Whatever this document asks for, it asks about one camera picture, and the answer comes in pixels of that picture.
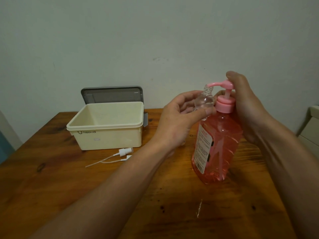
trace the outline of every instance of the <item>pump nozzle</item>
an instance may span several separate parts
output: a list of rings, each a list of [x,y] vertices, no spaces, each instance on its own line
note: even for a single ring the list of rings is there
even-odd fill
[[[234,89],[234,84],[229,80],[224,80],[223,82],[214,82],[207,84],[208,87],[220,86],[225,88],[225,95],[218,96],[215,108],[218,112],[222,113],[232,113],[235,107],[235,98],[230,96],[232,89]]]

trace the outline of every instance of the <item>wooden table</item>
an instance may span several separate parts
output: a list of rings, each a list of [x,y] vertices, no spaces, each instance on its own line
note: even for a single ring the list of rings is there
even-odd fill
[[[143,144],[161,109],[146,110]],[[86,165],[117,149],[81,151],[61,112],[0,165],[0,238],[27,238],[121,163]],[[225,181],[203,184],[190,159],[196,126],[156,173],[119,238],[295,238],[257,147],[242,140]]]

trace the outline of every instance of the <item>gray lid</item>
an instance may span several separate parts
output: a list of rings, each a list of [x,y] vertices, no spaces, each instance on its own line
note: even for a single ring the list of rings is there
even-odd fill
[[[81,94],[85,104],[130,101],[144,103],[143,89],[140,86],[83,88]]]

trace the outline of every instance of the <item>blue object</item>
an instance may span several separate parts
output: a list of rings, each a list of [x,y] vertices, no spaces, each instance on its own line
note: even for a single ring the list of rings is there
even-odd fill
[[[14,148],[0,132],[0,163],[6,160],[13,152]]]

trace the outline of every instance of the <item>hand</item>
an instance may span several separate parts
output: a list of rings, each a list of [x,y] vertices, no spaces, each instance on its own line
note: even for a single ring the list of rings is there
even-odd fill
[[[185,141],[190,128],[195,123],[211,114],[215,114],[214,107],[192,112],[194,99],[200,93],[202,93],[201,90],[181,93],[168,103],[163,109],[152,141],[162,144],[168,152],[172,152]]]
[[[235,119],[239,119],[245,139],[253,144],[257,144],[260,136],[259,131],[273,118],[253,93],[244,75],[228,71],[226,77],[235,87],[235,92],[231,93],[231,96],[236,98],[236,111],[233,113],[233,116]],[[217,100],[217,96],[224,93],[224,90],[218,92],[214,96],[214,99]]]

